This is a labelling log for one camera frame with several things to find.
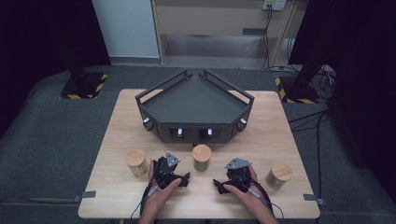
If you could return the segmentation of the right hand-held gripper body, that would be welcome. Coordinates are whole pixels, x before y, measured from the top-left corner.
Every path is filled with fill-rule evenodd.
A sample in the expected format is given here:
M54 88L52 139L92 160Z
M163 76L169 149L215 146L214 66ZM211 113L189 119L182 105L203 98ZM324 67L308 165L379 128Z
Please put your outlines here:
M229 178L228 184L238 188L241 191L248 191L250 184L251 174L249 171L250 161L240 158L233 158L229 161L225 168L227 169L226 175Z

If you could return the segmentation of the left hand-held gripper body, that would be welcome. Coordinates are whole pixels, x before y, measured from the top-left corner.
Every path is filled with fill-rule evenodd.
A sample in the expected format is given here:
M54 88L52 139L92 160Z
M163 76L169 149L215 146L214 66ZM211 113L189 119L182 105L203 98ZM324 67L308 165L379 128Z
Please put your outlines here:
M179 175L174 174L179 162L180 159L169 151L166 151L164 156L155 161L154 178L161 189L165 189L175 179L179 178Z

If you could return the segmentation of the glass jar dark green contents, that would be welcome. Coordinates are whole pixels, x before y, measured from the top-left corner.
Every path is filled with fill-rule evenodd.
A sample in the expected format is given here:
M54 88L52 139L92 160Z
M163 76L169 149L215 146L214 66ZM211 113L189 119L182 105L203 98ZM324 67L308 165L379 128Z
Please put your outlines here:
M207 145L197 145L192 150L193 166L197 171L203 172L208 169L212 150Z

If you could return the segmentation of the glass jar pale beans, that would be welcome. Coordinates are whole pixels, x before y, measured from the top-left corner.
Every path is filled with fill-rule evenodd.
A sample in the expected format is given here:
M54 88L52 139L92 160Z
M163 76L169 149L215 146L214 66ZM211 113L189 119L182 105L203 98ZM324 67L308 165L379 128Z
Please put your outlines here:
M142 176L149 170L146 154L141 149L131 149L126 154L125 161L135 176Z

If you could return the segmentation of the glass jar brown contents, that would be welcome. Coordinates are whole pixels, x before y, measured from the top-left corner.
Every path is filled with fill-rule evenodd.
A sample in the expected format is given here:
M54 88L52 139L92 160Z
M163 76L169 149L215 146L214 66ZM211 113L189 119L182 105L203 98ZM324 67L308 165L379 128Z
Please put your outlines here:
M271 189L278 190L292 177L292 169L285 162L274 163L267 176L265 182Z

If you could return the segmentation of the black corner shelf rack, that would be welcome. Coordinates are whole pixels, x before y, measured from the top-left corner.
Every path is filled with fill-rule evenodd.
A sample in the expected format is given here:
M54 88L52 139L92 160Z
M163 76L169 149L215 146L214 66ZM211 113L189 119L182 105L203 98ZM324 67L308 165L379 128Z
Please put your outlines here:
M145 129L172 144L226 144L248 125L254 97L205 70L184 70L135 97Z

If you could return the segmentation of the person's right hand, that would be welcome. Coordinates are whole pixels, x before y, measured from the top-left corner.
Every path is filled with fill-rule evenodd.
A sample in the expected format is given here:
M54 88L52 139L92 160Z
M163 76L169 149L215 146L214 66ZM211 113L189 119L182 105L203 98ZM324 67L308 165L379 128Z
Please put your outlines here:
M232 192L232 195L235 196L245 206L247 211L255 219L257 216L264 215L264 214L274 216L274 214L270 211L270 209L267 207L267 205L264 204L259 198L257 198L253 194L251 194L249 192L243 192L243 191L239 190L238 188L234 187L234 191Z

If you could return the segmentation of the person's left hand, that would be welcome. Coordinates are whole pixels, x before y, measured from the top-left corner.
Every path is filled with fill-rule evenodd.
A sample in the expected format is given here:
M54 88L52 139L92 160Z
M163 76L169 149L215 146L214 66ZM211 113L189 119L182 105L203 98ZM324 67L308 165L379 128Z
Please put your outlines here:
M163 210L167 200L177 189L181 179L177 178L165 189L157 189L145 202L140 217L155 217Z

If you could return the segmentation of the grey tape strip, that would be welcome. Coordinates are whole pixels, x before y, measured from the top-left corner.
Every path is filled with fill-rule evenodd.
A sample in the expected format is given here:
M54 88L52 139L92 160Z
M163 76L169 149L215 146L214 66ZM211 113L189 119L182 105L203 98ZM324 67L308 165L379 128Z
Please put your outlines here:
M84 191L80 195L75 195L73 198L73 202L80 203L83 199L94 198L95 195L96 195L96 190Z
M303 194L305 201L316 202L317 205L325 205L324 198L318 198L315 194Z

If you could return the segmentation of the black stand hazard-striped base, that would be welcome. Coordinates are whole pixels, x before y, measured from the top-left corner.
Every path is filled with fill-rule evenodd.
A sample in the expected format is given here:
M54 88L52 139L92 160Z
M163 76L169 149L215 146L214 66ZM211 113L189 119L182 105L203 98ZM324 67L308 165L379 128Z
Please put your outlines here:
M74 52L65 47L61 50L70 78L61 91L62 99L94 99L103 88L107 75L85 72Z
M324 58L311 54L296 77L278 77L276 86L283 103L318 104L317 91L310 81L324 65Z

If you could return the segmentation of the white panel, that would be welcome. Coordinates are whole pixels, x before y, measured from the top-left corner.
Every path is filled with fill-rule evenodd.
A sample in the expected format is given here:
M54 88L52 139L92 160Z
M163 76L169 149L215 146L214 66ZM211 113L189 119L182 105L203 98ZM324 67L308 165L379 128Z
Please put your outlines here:
M92 0L110 57L159 59L151 0Z

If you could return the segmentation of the wooden cabinet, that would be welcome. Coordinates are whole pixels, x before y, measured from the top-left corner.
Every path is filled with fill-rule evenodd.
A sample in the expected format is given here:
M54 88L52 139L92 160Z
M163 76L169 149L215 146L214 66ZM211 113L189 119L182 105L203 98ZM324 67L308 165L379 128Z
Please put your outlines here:
M283 42L294 38L309 0L287 0L282 11L263 0L151 0L158 35L259 36L272 66Z

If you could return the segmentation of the black curtain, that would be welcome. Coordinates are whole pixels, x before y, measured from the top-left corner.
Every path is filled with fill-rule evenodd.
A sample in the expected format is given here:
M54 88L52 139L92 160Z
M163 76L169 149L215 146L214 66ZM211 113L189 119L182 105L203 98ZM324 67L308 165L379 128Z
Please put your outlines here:
M41 79L109 65L92 0L0 0L0 138Z
M299 92L332 68L328 106L345 149L396 201L396 0L309 0L290 62L303 66Z

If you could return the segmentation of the white power strip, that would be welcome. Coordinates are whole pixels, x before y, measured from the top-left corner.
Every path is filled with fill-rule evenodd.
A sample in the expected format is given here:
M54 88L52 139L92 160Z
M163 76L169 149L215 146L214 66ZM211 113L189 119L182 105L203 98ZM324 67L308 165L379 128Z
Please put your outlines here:
M282 11L286 5L287 0L263 0L263 10Z

